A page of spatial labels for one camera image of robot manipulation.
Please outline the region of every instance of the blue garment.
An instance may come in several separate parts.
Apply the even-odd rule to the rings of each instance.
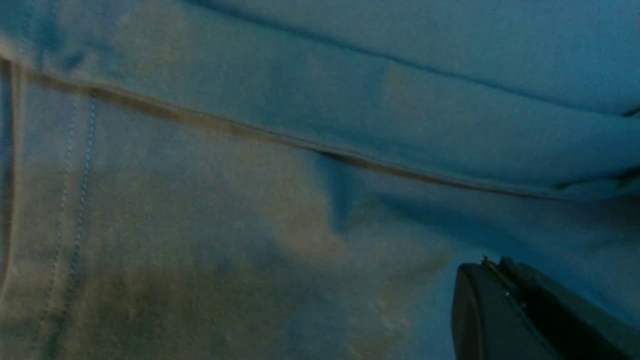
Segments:
[[[482,254],[638,327],[639,11],[1,1],[0,354],[451,359]]]

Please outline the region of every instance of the black plastic object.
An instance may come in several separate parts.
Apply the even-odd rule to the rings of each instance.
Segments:
[[[640,332],[527,266],[458,268],[451,316],[458,360],[640,359]]]

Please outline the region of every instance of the stitching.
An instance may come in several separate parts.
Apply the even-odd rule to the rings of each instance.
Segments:
[[[77,110],[78,110],[78,98],[74,99],[74,107],[71,113],[71,119],[68,125],[68,136],[67,136],[67,154],[65,156],[65,177],[64,177],[64,187],[62,190],[62,195],[60,196],[60,211],[58,213],[58,236],[57,236],[57,244],[56,244],[56,253],[54,255],[54,261],[51,265],[51,278],[49,279],[49,287],[47,288],[47,297],[45,298],[45,307],[42,309],[42,314],[40,315],[40,321],[38,322],[38,334],[42,332],[42,326],[44,324],[47,315],[49,315],[49,311],[51,308],[51,298],[53,294],[53,284],[55,283],[56,274],[58,273],[58,260],[60,258],[60,251],[62,249],[62,224],[63,224],[63,216],[65,210],[65,204],[67,202],[67,192],[69,189],[69,172],[71,170],[71,152],[74,146],[73,137],[76,132],[76,118],[77,118]]]
[[[77,268],[77,260],[78,255],[80,253],[80,237],[83,233],[84,226],[84,207],[86,205],[86,193],[87,187],[89,184],[89,170],[91,167],[91,156],[93,149],[93,135],[95,133],[95,118],[96,118],[96,95],[95,90],[91,92],[91,116],[89,118],[89,134],[86,141],[86,152],[84,154],[84,176],[82,181],[82,190],[80,193],[80,208],[79,215],[76,224],[76,241],[74,244],[74,252],[71,255],[71,261],[69,264],[69,280],[67,285],[67,291],[65,293],[65,303],[62,314],[60,316],[60,321],[58,322],[58,328],[51,335],[51,339],[57,342],[57,339],[62,331],[63,323],[67,317],[69,307],[71,306],[71,294],[73,294],[74,288],[76,287],[76,268]]]

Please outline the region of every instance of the blue fabric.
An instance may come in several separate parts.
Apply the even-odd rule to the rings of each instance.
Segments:
[[[0,354],[450,359],[482,254],[637,327],[639,7],[0,2]]]

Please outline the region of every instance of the seam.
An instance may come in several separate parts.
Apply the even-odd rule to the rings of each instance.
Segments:
[[[38,322],[38,332],[36,335],[36,342],[39,339],[39,335],[42,332],[42,327],[44,325],[45,319],[49,315],[51,309],[51,299],[53,295],[53,285],[55,283],[56,274],[58,273],[58,261],[60,259],[60,252],[62,250],[62,227],[63,227],[63,217],[65,213],[65,204],[67,203],[67,192],[69,189],[69,173],[71,170],[71,153],[74,147],[73,138],[76,133],[76,118],[78,111],[78,98],[74,97],[74,106],[71,113],[70,122],[68,125],[68,135],[67,135],[67,153],[65,155],[65,175],[64,175],[64,185],[62,190],[62,195],[60,196],[60,206],[58,211],[58,235],[56,237],[56,252],[53,259],[53,264],[51,265],[50,271],[50,279],[49,286],[47,288],[47,297],[45,298],[45,307],[42,309],[42,314],[40,315],[40,320]]]
[[[81,237],[83,234],[84,227],[84,209],[86,207],[86,194],[89,185],[89,173],[92,162],[92,149],[93,149],[93,137],[95,133],[95,119],[96,119],[96,93],[95,90],[91,91],[91,115],[89,118],[88,124],[88,136],[86,141],[86,151],[84,154],[84,175],[83,181],[81,185],[81,193],[80,193],[80,201],[79,201],[79,209],[78,216],[76,222],[76,236],[74,240],[74,251],[71,255],[71,260],[69,262],[69,278],[67,283],[67,289],[64,294],[64,305],[62,313],[60,314],[59,320],[57,321],[57,326],[50,337],[50,354],[52,358],[55,358],[55,354],[57,353],[58,340],[64,328],[65,320],[67,318],[69,308],[71,307],[71,296],[74,290],[77,287],[77,262],[80,253],[81,246]]]

